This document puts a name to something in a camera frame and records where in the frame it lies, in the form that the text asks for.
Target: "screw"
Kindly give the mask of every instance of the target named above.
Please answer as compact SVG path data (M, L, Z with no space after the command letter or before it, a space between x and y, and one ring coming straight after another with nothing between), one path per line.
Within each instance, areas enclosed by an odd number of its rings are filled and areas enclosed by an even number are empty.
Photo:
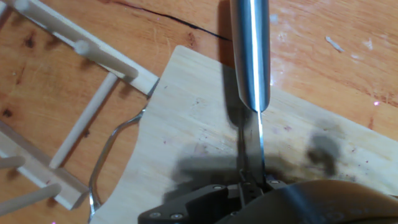
M173 215L170 216L171 219L180 219L180 218L182 218L182 217L183 217L183 215L182 215L182 214L179 214L179 213L173 214Z
M149 215L150 218L157 218L160 217L162 214L160 212L154 212Z

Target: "crack in wood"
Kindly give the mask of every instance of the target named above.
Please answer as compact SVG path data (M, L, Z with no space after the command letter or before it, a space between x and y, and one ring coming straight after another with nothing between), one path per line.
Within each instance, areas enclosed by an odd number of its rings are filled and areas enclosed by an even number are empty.
M158 15L158 16L166 17L166 18L169 18L169 19L174 20L174 21L176 21L176 22L179 22L179 23L181 23L181 24L183 24L183 25L189 26L189 27L192 28L192 29L198 29L198 30L204 31L204 32L206 32L206 33L208 33L208 34L211 34L211 35L217 37L217 38L220 38L221 40L232 41L232 40L230 40L230 39L228 39L228 38L226 38L226 37L223 37L223 36L221 36L221 35L218 35L218 34L215 34L215 33L213 33L213 32L210 32L210 31L208 31L208 30L206 30L206 29L204 29L204 28L198 27L198 26L196 26L196 25L194 25L194 24L191 24L191 23L189 23L189 22L187 22L187 21L183 21L182 19L176 18L176 17L174 17L174 16L170 16L170 15L167 15L167 14L162 14L162 13L155 12L155 11L151 11L151 10L149 10L149 9L145 9L145 8L139 7L139 6L134 6L133 4L131 4L131 3L129 3L129 2L126 2L126 1L123 1L123 0L115 0L115 1L111 1L111 2L116 3L116 4L120 4L120 5L122 5L122 6L131 7L131 8L133 8L133 9L138 9L138 10L143 10L143 11L146 11L146 12L150 12L150 13L153 13L153 14Z

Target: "wooden dowel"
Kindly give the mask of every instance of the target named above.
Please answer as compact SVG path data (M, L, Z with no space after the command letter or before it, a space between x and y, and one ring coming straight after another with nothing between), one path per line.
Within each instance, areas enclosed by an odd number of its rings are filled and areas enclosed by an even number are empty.
M18 168L25 164L25 158L22 156L12 156L0 159L0 169Z
M138 71L130 65L122 62L120 59L103 51L97 44L85 40L78 40L75 44L75 52L96 63L112 68L115 71L123 73L129 78L136 78Z
M0 203L0 216L14 212L28 205L32 205L33 203L39 202L43 199L54 197L60 192L61 186L59 184L52 184L35 192L2 202Z
M16 0L14 2L14 8L21 14L41 23L50 32L57 32L73 42L82 38L81 34L75 29L61 22L60 19L57 19L29 0Z
M76 140L79 138L81 133L85 130L88 122L92 119L94 114L96 113L97 109L101 106L102 102L111 91L112 87L118 80L118 77L113 73L109 72L104 81L102 82L101 86L98 88L97 92L94 94L90 102L88 103L85 110L80 115L79 119L77 120L76 124L70 131L67 138L64 140L60 148L58 149L57 153L52 158L49 167L56 169L58 168L63 160L68 155L70 149L75 144Z

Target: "dark stain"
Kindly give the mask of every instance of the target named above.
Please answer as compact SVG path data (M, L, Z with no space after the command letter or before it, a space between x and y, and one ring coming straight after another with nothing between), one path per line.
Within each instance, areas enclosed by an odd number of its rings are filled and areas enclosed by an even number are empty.
M34 40L35 36L36 36L36 31L32 30L30 32L30 34L27 37L25 37L24 43L25 43L26 47L31 48L31 49L35 47L35 44L36 44L35 40Z
M176 17L174 17L174 16L170 16L170 15L167 15L167 14L162 14L162 13L155 12L155 11L151 11L151 10L149 10L149 9L144 9L143 7L140 7L140 6L137 5L137 4L134 4L134 3L131 3L131 2L127 2L127 1L125 1L125 0L112 0L111 2L116 3L116 4L120 4L120 5L122 5L122 6L131 7L131 8L133 8L133 9L138 9L138 10L150 12L150 13L153 13L153 14L158 15L158 16L163 16L163 17L169 18L169 19L171 19L171 20L173 20L173 21L176 21L176 22L178 22L178 23L181 23L181 24L183 24L183 25L189 26L189 27L192 28L192 29L197 29L197 30L204 31L204 32L206 32L206 33L208 33L208 34L210 34L210 35L213 35L213 36L215 36L215 37L217 37L217 38L220 38L220 39L222 39L222 40L232 41L232 40L230 40L230 39L228 39L228 38L226 38L226 37L223 37L223 36L220 36L220 35L215 34L215 33L213 33L213 32L210 32L210 31L208 31L208 30L206 30L206 29L204 29L204 28L198 27L198 26L196 26L196 25L194 25L194 24L191 24L191 23L189 23L189 22L187 22L187 21L183 21L183 20L181 20L181 19L179 19L179 18L176 18Z
M195 50L197 47L197 42L196 42L196 38L195 35L193 35L192 32L190 32L188 34L188 47Z
M61 44L62 44L62 41L61 41L60 39L58 39L58 38L55 37L55 36L52 36L52 37L51 37L51 40L48 41L48 42L45 44L44 49L45 49L45 50L52 50L52 49L58 47L58 46L61 45Z
M286 126L286 127L284 127L284 129L285 129L285 131L287 131L287 132L289 132L289 131L291 131L292 130L292 128L288 125L288 126Z
M12 116L12 112L11 112L11 110L9 110L9 109L5 109L5 110L2 112L2 115L5 116L5 117L7 117L7 118L10 118L10 117Z
M373 119L373 116L371 117L371 120L370 120L370 122L369 122L369 124L368 124L368 128L370 129L370 130L373 130L373 121L374 121L374 119Z
M85 138L88 138L88 136L90 135L90 130L87 129L86 133L85 133Z

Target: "metal rod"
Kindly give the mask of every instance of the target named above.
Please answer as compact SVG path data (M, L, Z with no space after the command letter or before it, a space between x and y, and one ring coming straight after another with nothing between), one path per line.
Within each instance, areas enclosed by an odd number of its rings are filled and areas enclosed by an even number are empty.
M116 137L126 127L138 123L138 121L142 118L142 115L145 112L145 108L141 110L139 114L137 114L135 117L130 119L129 121L124 122L123 124L120 124L110 135L108 140L106 141L106 144L101 152L101 155L99 155L99 158L97 160L97 163L94 166L93 173L91 173L90 176L90 181L88 182L88 189L90 191L90 216L88 217L88 223L92 220L94 217L95 212L102 206L100 197L98 196L97 188L96 188L96 181L98 179L98 176L100 174L101 168L106 160L106 157L109 154L110 149L112 148L112 145L114 141L116 140Z

